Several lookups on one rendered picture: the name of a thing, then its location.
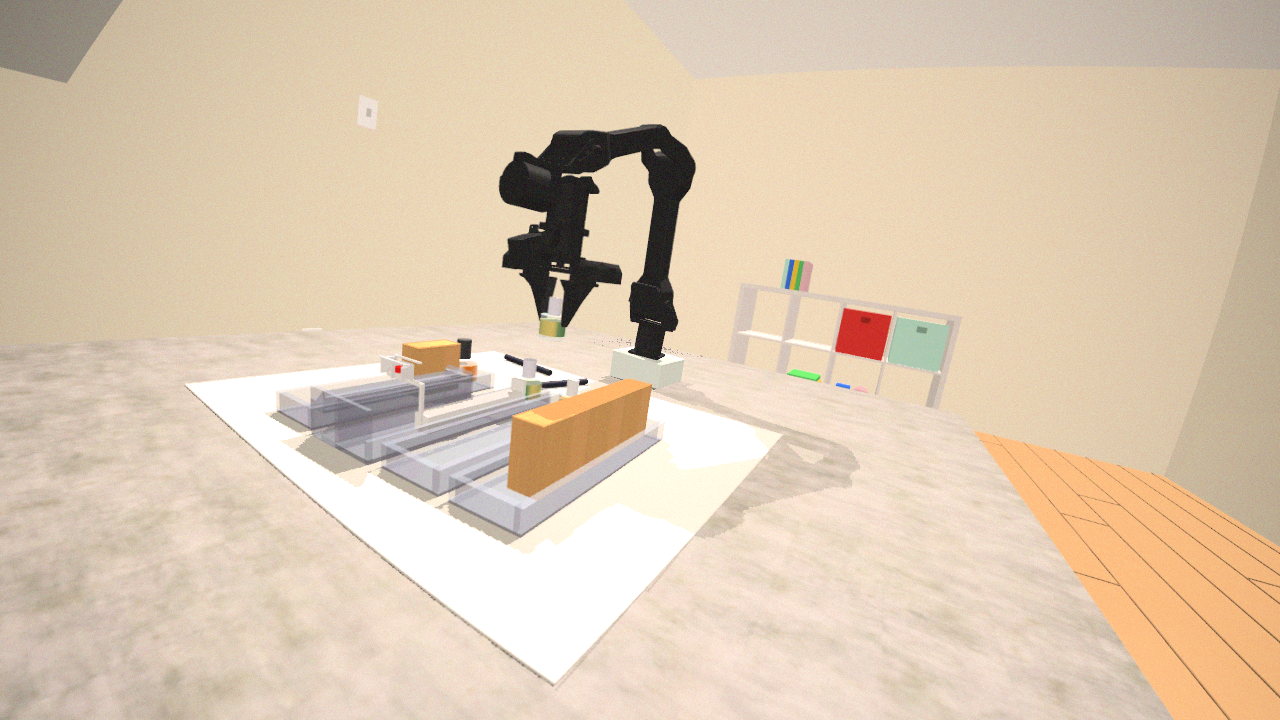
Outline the orange block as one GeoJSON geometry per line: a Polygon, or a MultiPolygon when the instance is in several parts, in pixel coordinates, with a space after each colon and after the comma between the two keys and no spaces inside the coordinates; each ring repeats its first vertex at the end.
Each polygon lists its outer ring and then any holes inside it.
{"type": "Polygon", "coordinates": [[[646,429],[652,384],[641,380],[625,379],[600,388],[625,395],[620,445],[646,429]]]}
{"type": "Polygon", "coordinates": [[[445,372],[447,365],[460,366],[460,346],[449,340],[402,345],[402,356],[422,363],[413,363],[413,375],[425,375],[445,372]]]}
{"type": "Polygon", "coordinates": [[[532,497],[582,468],[589,416],[562,400],[513,415],[507,488],[532,497]]]}
{"type": "Polygon", "coordinates": [[[620,445],[625,395],[596,388],[562,401],[590,407],[582,465],[620,445]]]}

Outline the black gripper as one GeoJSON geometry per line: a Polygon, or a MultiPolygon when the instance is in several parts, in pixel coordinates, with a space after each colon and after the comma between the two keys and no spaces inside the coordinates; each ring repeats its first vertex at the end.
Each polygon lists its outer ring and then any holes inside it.
{"type": "Polygon", "coordinates": [[[564,243],[564,254],[561,252],[559,261],[548,258],[538,264],[509,263],[508,250],[502,256],[502,268],[524,270],[524,273],[518,274],[527,281],[532,290],[539,320],[541,313],[548,313],[549,300],[554,295],[558,281],[558,278],[550,277],[550,272],[570,274],[570,281],[561,281],[564,288],[561,327],[570,325],[584,299],[588,297],[593,287],[599,286],[596,282],[621,284],[622,272],[620,265],[589,261],[585,260],[586,258],[581,258],[584,236],[589,237],[590,234],[590,231],[585,229],[585,223],[575,218],[557,215],[547,217],[547,222],[540,222],[539,229],[543,231],[549,231],[549,225],[559,225],[561,237],[564,243]],[[552,263],[556,263],[556,265],[552,265],[552,263]],[[570,266],[564,266],[564,264],[570,264],[570,266]]]}

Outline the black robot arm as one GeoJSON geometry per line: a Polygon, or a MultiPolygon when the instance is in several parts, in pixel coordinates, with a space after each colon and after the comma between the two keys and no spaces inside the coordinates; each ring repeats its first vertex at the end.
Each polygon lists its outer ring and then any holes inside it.
{"type": "MultiPolygon", "coordinates": [[[[632,282],[628,297],[630,322],[639,323],[635,346],[628,354],[659,360],[666,357],[660,354],[666,331],[673,332],[678,325],[669,264],[678,202],[691,188],[696,172],[689,149],[660,124],[612,131],[561,129],[538,158],[515,151],[513,161],[499,177],[499,193],[516,208],[586,222],[589,193],[600,193],[600,190],[591,176],[562,174],[594,173],[614,158],[634,152],[641,152],[641,161],[649,170],[654,204],[644,272],[632,282]]],[[[561,252],[564,254],[559,225],[549,225],[549,231],[541,232],[538,224],[530,224],[529,233],[509,237],[507,245],[509,263],[538,264],[548,258],[559,261],[561,252]]]]}

